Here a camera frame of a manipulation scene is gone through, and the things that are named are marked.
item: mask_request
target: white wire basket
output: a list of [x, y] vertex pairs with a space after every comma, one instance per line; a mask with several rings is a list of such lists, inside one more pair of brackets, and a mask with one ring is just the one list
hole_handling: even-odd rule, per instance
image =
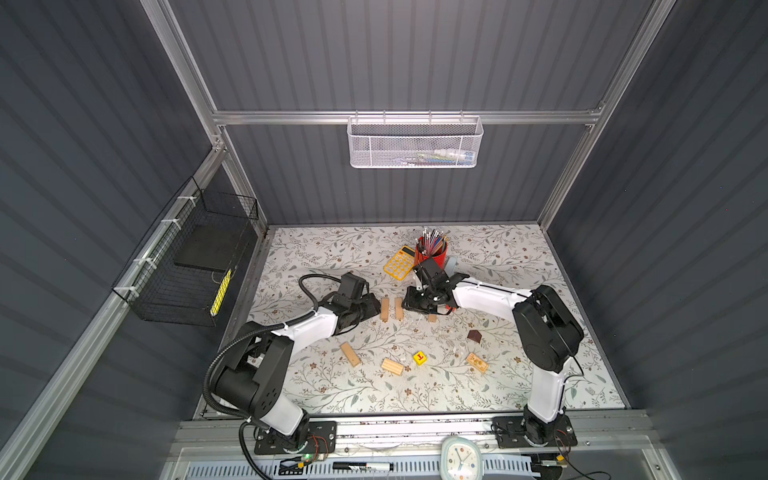
[[354, 168], [472, 168], [477, 165], [480, 117], [454, 119], [383, 115], [350, 117], [349, 163]]

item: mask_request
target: clock face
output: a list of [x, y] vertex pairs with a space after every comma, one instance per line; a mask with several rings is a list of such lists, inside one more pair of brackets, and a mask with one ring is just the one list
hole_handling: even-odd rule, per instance
[[478, 480], [480, 462], [475, 449], [462, 442], [449, 444], [445, 447], [446, 480]]

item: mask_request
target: bracket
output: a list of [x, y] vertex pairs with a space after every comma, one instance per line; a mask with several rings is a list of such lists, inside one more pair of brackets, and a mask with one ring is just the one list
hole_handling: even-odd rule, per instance
[[[571, 425], [571, 420], [566, 415], [558, 415], [555, 420], [554, 429], [565, 432], [558, 436], [561, 440], [552, 440], [545, 447], [575, 447], [578, 445], [576, 433]], [[491, 420], [491, 430], [496, 437], [500, 449], [519, 449], [521, 447], [530, 447], [531, 444], [525, 438], [525, 425], [523, 424], [523, 415], [494, 417]]]
[[[333, 453], [336, 450], [336, 422], [309, 422], [309, 433], [307, 433], [306, 445], [295, 452], [296, 455], [302, 453], [314, 453], [315, 442], [312, 440], [312, 435], [318, 438], [318, 455], [321, 453]], [[281, 447], [279, 440], [276, 436], [276, 430], [271, 429], [265, 433], [263, 430], [259, 430], [256, 437], [256, 446], [253, 447], [254, 455], [285, 455], [285, 452]]]

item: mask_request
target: yellow cube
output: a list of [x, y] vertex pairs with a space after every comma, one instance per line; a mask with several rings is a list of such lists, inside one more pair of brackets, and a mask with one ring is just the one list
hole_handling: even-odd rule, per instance
[[413, 359], [416, 361], [416, 365], [424, 365], [427, 361], [427, 355], [424, 352], [419, 352], [413, 356]]

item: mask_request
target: yellow calculator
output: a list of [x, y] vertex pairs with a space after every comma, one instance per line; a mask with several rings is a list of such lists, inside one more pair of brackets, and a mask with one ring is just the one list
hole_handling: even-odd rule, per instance
[[395, 256], [389, 259], [384, 266], [384, 271], [402, 282], [413, 268], [413, 259], [416, 251], [407, 245], [403, 245]]

